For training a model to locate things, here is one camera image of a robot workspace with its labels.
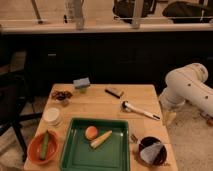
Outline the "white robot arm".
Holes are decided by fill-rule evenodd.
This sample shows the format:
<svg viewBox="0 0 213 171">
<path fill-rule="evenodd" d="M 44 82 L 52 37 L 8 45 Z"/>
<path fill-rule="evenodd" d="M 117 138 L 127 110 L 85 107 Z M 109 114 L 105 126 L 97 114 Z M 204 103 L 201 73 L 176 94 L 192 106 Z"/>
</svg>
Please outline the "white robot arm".
<svg viewBox="0 0 213 171">
<path fill-rule="evenodd" d="M 166 87 L 159 96 L 164 109 L 182 106 L 186 100 L 213 117 L 213 88 L 205 84 L 208 70 L 201 63 L 174 69 L 165 77 Z"/>
</svg>

